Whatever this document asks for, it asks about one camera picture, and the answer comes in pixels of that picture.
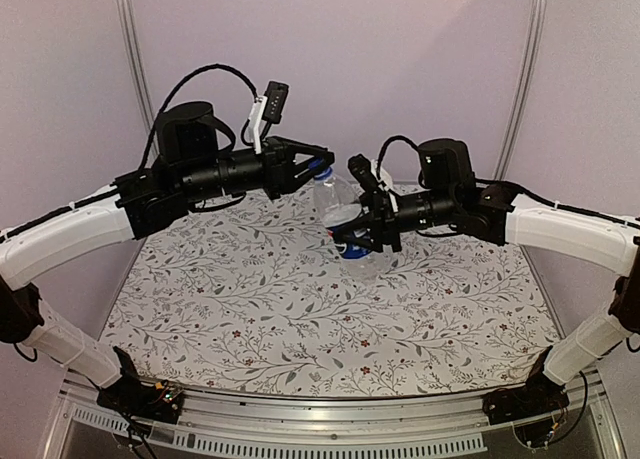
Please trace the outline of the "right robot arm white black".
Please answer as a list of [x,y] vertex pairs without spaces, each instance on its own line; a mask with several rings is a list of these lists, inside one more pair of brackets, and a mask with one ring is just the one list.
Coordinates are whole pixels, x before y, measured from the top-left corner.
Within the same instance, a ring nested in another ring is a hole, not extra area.
[[408,195],[394,192],[382,179],[380,163],[363,155],[349,159],[365,211],[335,227],[334,241],[374,252],[389,246],[398,252],[401,234],[446,225],[453,235],[555,251],[617,274],[611,304],[547,347],[523,385],[482,398],[492,425],[567,411],[566,384],[639,331],[638,220],[551,201],[516,183],[479,179],[460,140],[432,139],[413,148],[422,189]]

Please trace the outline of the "blue bottle cap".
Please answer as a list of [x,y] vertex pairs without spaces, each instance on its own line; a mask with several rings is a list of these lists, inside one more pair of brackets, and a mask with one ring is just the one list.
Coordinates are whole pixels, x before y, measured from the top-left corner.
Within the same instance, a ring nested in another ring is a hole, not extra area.
[[328,177],[333,173],[331,165],[322,159],[312,160],[309,164],[309,169],[314,173],[314,177],[317,180]]

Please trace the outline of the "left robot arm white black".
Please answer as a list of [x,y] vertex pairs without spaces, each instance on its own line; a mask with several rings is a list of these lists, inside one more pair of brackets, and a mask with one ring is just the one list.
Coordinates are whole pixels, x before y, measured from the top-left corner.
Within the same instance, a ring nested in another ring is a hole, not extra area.
[[174,424],[184,402],[169,381],[143,383],[130,355],[97,342],[40,296],[35,279],[94,250],[140,240],[215,199],[238,203],[249,191],[278,199],[299,190],[334,162],[328,149],[255,135],[249,148],[220,147],[228,127],[204,101],[177,105],[156,121],[159,156],[148,168],[116,178],[92,196],[1,235],[1,340],[48,355],[91,381],[97,402],[126,419]]

